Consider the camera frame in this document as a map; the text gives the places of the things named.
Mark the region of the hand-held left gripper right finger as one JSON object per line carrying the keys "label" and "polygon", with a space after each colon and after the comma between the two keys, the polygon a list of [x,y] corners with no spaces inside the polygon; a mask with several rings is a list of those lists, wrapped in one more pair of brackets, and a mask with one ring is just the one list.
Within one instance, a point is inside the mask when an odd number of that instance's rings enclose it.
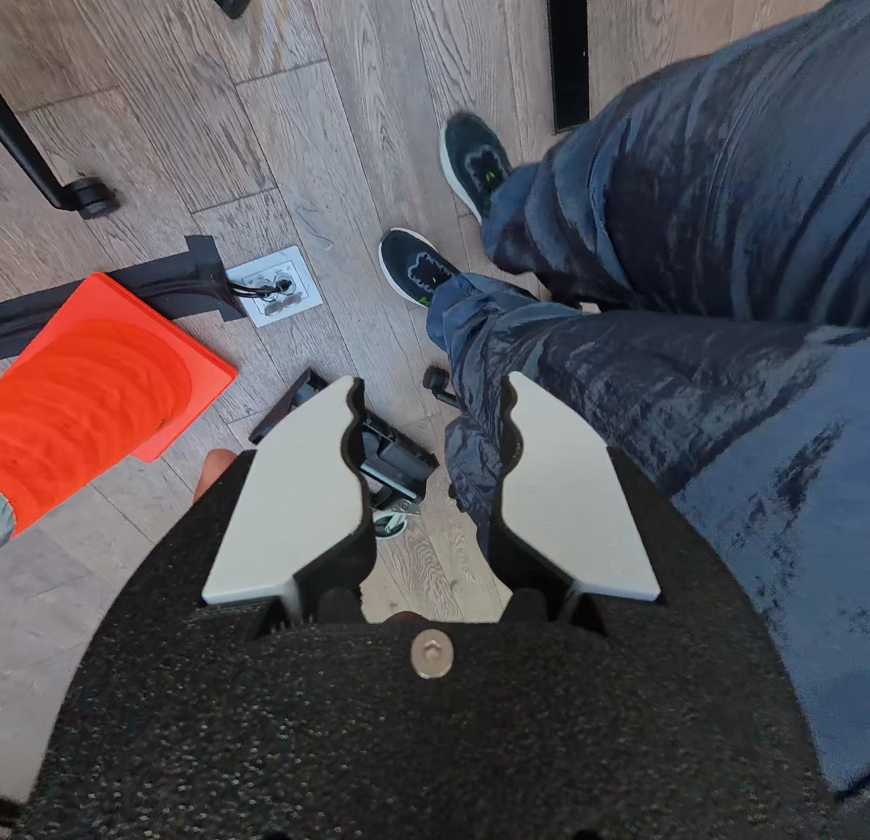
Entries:
{"label": "hand-held left gripper right finger", "polygon": [[514,593],[537,590],[549,617],[570,617],[582,595],[658,600],[604,440],[517,371],[503,378],[501,406],[501,474],[487,544],[496,577]]}

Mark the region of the person's left hand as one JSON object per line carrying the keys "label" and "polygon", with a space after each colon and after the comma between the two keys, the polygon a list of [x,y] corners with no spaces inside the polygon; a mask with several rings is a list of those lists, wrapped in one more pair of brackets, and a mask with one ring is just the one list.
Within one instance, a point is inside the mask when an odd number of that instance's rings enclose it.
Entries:
{"label": "person's left hand", "polygon": [[221,477],[223,473],[237,459],[237,453],[229,449],[212,449],[205,456],[203,466],[198,478],[197,486],[193,492],[192,504],[195,504],[208,491],[208,489]]}

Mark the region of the person's blue trousers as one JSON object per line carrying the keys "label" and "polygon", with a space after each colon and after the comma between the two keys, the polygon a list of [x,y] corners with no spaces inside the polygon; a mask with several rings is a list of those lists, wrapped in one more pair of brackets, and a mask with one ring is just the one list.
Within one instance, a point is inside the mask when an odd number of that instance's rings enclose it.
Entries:
{"label": "person's blue trousers", "polygon": [[869,0],[627,87],[484,202],[427,318],[446,464],[488,554],[502,377],[624,452],[776,644],[834,795],[868,788]]}

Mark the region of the black floor strip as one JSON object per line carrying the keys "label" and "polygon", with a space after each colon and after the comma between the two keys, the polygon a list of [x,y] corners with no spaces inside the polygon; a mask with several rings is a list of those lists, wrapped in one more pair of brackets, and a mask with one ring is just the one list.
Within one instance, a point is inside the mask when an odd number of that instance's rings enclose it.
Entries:
{"label": "black floor strip", "polygon": [[553,123],[557,134],[590,117],[588,0],[547,0]]}

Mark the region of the black sneaker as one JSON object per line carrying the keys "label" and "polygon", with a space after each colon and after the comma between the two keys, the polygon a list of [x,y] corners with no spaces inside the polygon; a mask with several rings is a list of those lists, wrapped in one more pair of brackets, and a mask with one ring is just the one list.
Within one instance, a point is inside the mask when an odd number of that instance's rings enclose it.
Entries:
{"label": "black sneaker", "polygon": [[453,193],[482,224],[495,192],[512,173],[498,136],[480,117],[459,111],[441,129],[440,163]]}
{"label": "black sneaker", "polygon": [[377,256],[392,289],[425,309],[430,309],[439,287],[461,274],[429,240],[403,227],[384,234]]}

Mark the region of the orange traffic cone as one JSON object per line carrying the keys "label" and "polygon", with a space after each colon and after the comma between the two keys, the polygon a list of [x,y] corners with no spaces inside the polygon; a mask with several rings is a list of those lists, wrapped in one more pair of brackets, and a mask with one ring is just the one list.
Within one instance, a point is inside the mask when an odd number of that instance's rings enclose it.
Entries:
{"label": "orange traffic cone", "polygon": [[108,275],[90,275],[2,376],[2,544],[128,456],[160,458],[236,379]]}

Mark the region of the white floor outlet plate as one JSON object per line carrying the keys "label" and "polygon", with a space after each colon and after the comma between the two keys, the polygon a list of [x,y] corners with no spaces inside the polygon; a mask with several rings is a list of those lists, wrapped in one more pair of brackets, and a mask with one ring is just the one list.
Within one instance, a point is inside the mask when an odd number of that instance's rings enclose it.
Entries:
{"label": "white floor outlet plate", "polygon": [[297,246],[226,270],[232,293],[257,328],[287,320],[323,300]]}

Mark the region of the black swivel caster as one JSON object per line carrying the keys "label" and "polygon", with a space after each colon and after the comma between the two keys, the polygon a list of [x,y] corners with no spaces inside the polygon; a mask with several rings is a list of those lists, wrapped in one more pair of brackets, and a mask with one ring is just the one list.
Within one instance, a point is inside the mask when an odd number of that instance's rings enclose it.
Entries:
{"label": "black swivel caster", "polygon": [[[307,368],[255,425],[248,441],[258,445],[279,421],[327,386],[325,379]],[[372,492],[376,537],[380,541],[392,540],[406,530],[411,518],[421,516],[427,482],[440,465],[433,454],[370,410],[364,412],[362,441],[361,471],[379,486]]]}

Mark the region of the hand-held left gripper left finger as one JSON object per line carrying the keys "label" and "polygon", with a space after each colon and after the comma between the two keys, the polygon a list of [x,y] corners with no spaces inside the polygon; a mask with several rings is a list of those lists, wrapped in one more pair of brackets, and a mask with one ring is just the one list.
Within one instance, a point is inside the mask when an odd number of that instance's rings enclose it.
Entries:
{"label": "hand-held left gripper left finger", "polygon": [[208,605],[277,598],[288,617],[314,617],[332,590],[360,598],[377,560],[364,407],[364,382],[342,377],[259,443],[203,585]]}

